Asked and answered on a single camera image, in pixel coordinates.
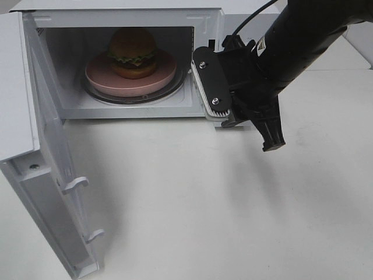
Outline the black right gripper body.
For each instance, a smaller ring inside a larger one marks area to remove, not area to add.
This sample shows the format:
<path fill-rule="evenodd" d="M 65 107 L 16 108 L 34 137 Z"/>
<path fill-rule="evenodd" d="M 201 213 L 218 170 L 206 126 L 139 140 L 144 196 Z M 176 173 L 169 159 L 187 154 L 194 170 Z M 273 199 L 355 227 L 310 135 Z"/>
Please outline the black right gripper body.
<path fill-rule="evenodd" d="M 256 45 L 228 46 L 217 53 L 218 61 L 229 85 L 230 123 L 269 123 L 280 121 L 275 82 L 256 65 Z"/>

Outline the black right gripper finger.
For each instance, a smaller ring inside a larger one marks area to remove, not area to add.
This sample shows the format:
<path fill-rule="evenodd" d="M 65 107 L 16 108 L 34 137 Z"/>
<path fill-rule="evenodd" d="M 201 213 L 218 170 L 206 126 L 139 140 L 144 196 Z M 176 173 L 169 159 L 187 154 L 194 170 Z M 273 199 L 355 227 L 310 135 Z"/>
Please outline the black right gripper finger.
<path fill-rule="evenodd" d="M 251 121 L 263 138 L 264 152 L 275 151 L 286 144 L 278 104 L 270 104 L 254 110 Z"/>
<path fill-rule="evenodd" d="M 250 40 L 247 43 L 244 43 L 241 39 L 241 36 L 236 35 L 227 35 L 223 43 L 223 54 L 250 54 L 254 49 L 254 41 Z"/>

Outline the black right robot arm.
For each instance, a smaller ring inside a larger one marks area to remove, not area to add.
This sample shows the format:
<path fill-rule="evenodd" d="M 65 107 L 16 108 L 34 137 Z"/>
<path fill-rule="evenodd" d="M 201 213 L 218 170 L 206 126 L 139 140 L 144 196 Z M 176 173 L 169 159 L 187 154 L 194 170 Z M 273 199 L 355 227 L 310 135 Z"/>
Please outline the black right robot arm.
<path fill-rule="evenodd" d="M 245 19 L 222 46 L 230 85 L 231 128 L 250 120 L 261 133 L 263 151 L 285 144 L 278 95 L 303 73 L 349 25 L 372 21 L 372 1 L 288 1 L 258 40 L 244 44 L 238 32 L 263 9 Z"/>

